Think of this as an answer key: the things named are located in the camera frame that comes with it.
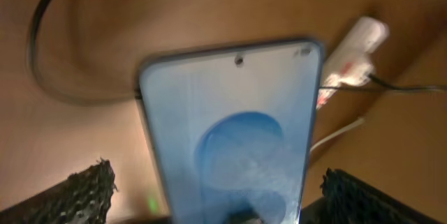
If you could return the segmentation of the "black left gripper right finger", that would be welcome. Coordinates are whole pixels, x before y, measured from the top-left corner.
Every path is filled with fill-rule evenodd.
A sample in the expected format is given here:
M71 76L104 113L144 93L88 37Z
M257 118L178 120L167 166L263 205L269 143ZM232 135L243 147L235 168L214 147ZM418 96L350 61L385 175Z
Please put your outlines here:
M302 209L302 224L439 223L341 169L327 169L320 189L323 197Z

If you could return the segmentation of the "blue screen Galaxy smartphone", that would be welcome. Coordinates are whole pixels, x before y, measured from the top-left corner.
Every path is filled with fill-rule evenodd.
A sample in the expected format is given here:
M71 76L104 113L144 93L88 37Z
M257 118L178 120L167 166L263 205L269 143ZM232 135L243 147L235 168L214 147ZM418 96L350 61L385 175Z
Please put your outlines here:
M173 223L298 223L325 56L293 38L146 61L138 84Z

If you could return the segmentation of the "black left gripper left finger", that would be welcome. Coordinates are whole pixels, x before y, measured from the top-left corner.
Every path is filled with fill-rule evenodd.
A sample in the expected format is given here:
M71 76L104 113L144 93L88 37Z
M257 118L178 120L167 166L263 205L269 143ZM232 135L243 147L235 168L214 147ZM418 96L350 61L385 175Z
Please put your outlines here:
M111 198L117 191L109 160L1 211L1 222L12 224L105 223Z

